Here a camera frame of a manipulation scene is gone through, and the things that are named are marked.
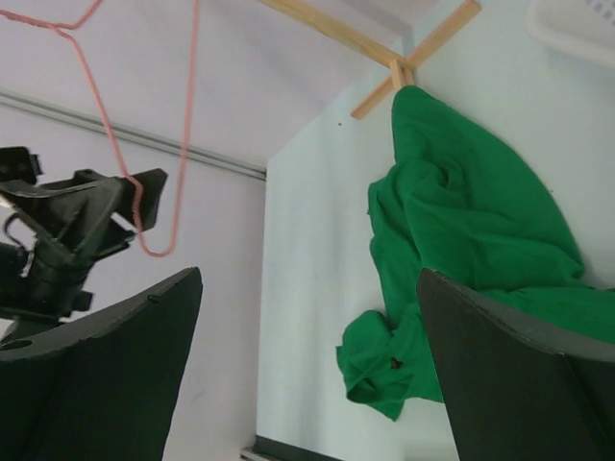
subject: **table surface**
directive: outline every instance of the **table surface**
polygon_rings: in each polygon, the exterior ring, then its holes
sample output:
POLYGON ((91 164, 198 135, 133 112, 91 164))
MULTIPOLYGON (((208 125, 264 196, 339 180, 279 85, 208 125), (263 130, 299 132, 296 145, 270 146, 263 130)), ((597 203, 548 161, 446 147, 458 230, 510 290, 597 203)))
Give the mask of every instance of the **table surface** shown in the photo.
MULTIPOLYGON (((529 0, 481 3, 418 84, 519 152, 561 206, 588 278, 614 286, 615 72, 533 41, 529 0)), ((442 0, 416 42, 454 7, 442 0)), ((444 405, 410 400, 389 422, 345 400, 335 363, 344 328, 382 307, 366 190, 393 162, 391 98, 349 117, 380 76, 348 88, 269 164, 258 434, 349 461, 456 460, 444 405)))

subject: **red wire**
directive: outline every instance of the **red wire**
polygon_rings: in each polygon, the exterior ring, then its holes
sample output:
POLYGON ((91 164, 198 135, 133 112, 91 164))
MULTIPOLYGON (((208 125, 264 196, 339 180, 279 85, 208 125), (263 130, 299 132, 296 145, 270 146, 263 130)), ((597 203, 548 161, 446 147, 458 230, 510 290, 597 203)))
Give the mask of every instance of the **red wire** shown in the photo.
POLYGON ((79 58, 79 62, 81 67, 86 74, 87 83, 92 91, 92 95, 94 96, 94 101, 96 102, 96 106, 98 107, 101 115, 101 119, 103 122, 103 126, 105 127, 105 132, 107 133, 109 140, 111 142, 111 147, 113 148, 113 152, 115 153, 115 157, 117 159, 117 163, 119 164, 120 171, 122 176, 124 176, 132 185, 135 186, 135 199, 133 200, 133 218, 135 220, 136 232, 138 234, 138 240, 141 245, 143 251, 149 256, 153 257, 165 257, 173 253, 175 247, 177 246, 177 235, 180 224, 180 215, 182 210, 182 201, 184 197, 184 189, 185 189, 185 170, 187 167, 187 158, 188 158, 188 147, 190 143, 190 132, 192 128, 192 112, 194 107, 194 83, 196 76, 196 51, 197 51, 197 43, 199 36, 199 0, 194 0, 194 8, 193 8, 193 17, 192 17, 192 36, 190 41, 190 59, 188 65, 188 85, 187 85, 187 94, 185 98, 185 115, 184 115, 184 135, 182 138, 182 149, 180 155, 180 171, 178 174, 177 180, 177 194, 175 197, 175 209, 173 211, 173 226, 171 228, 171 239, 169 242, 169 246, 163 252, 157 253, 153 252, 147 246, 147 242, 145 241, 145 236, 143 235, 143 223, 141 221, 141 214, 139 212, 139 205, 141 203, 141 199, 143 197, 143 185, 137 181, 135 178, 131 176, 128 171, 128 167, 126 166, 126 161, 124 156, 122 155, 119 145, 117 143, 117 139, 115 134, 113 133, 113 129, 111 127, 111 121, 109 120, 109 116, 107 114, 107 110, 105 109, 105 105, 103 104, 103 100, 101 98, 100 92, 98 90, 98 86, 94 81, 94 76, 89 68, 89 65, 86 61, 86 56, 84 55, 81 46, 77 40, 68 34, 65 31, 75 31, 83 26, 98 10, 98 7, 101 6, 103 0, 96 0, 82 15, 79 20, 73 24, 65 24, 62 22, 48 22, 42 21, 40 19, 35 19, 30 16, 25 16, 22 14, 16 14, 14 12, 7 12, 6 10, 0 10, 0 15, 7 17, 11 21, 22 22, 24 24, 29 24, 31 26, 40 27, 42 29, 49 29, 54 31, 59 36, 66 38, 73 45, 75 52, 77 53, 77 57, 79 58))

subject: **white basket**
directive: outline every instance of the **white basket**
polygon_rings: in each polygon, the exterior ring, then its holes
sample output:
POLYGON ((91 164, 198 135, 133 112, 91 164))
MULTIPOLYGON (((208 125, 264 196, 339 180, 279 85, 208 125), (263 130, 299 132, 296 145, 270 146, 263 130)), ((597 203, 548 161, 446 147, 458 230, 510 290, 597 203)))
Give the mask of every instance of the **white basket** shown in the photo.
POLYGON ((615 0, 532 0, 528 29, 559 51, 615 68, 615 0))

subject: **metal rail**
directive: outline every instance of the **metal rail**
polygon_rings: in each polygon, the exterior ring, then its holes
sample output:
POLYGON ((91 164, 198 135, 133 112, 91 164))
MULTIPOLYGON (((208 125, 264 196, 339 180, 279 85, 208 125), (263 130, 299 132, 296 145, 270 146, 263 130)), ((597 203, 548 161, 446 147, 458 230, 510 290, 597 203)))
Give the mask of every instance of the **metal rail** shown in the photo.
MULTIPOLYGON (((92 133, 107 135, 101 121, 90 115, 79 113, 74 110, 38 101, 36 99, 7 91, 0 88, 0 106, 20 110, 32 115, 63 123, 71 127, 81 128, 92 133)), ((164 138, 156 134, 146 133, 134 128, 112 124, 117 139, 130 142, 131 144, 164 152, 178 157, 181 151, 181 143, 172 139, 164 138)), ((212 151, 190 147, 188 157, 205 165, 215 166, 227 171, 232 171, 243 176, 266 180, 266 170, 260 166, 250 164, 235 158, 223 156, 212 151)))

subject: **green cloth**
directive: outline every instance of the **green cloth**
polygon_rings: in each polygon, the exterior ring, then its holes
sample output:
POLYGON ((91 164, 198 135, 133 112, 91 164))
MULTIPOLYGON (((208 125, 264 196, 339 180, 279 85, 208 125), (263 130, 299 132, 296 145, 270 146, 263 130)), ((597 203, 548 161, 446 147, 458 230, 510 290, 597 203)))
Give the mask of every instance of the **green cloth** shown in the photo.
POLYGON ((416 86, 393 105, 395 165, 369 188, 385 313, 337 348, 347 398, 396 420, 442 401, 416 283, 429 267, 543 320, 615 343, 615 294, 581 281, 575 240, 547 189, 500 139, 416 86))

